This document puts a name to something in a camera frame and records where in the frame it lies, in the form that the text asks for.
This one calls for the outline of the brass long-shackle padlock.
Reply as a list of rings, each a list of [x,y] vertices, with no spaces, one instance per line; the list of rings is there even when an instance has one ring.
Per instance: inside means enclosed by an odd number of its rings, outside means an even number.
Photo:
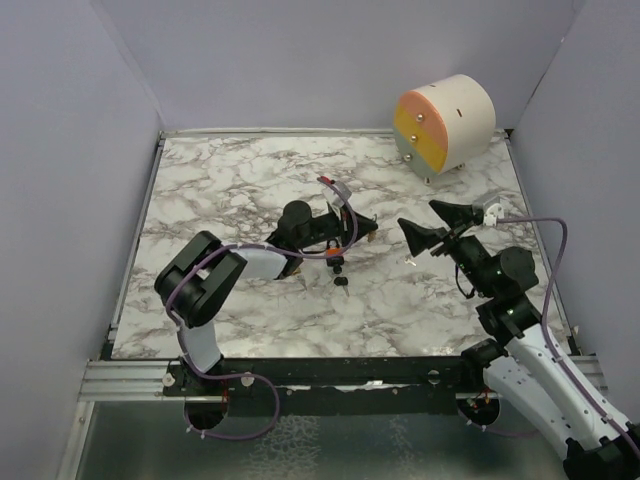
[[[377,235],[377,230],[378,230],[378,223],[377,223],[377,215],[374,214],[371,218],[371,226],[370,229],[367,233],[367,242],[371,243],[376,239],[376,235]]]

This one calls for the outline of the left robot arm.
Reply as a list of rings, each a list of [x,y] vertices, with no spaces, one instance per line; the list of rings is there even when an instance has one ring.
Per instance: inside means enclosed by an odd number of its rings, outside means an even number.
[[[176,323],[178,341],[189,368],[186,382],[206,395],[220,385],[216,366],[223,358],[214,317],[237,281],[282,280],[305,260],[321,260],[334,274],[342,272],[345,250],[378,230],[375,219],[343,205],[329,206],[315,217],[308,203],[288,203],[275,231],[264,244],[225,245],[209,231],[196,234],[161,271],[154,290]]]

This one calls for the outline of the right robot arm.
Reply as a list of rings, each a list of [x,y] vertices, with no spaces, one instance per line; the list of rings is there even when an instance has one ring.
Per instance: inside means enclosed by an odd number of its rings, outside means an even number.
[[[527,292],[538,285],[532,253],[512,246],[490,254],[476,226],[513,223],[497,200],[471,205],[429,203],[445,222],[426,228],[401,218],[412,256],[427,251],[448,256],[470,282],[488,339],[465,350],[459,367],[469,390],[486,386],[509,402],[552,445],[570,479],[636,479],[639,427],[586,378],[548,326],[548,310],[537,309]]]

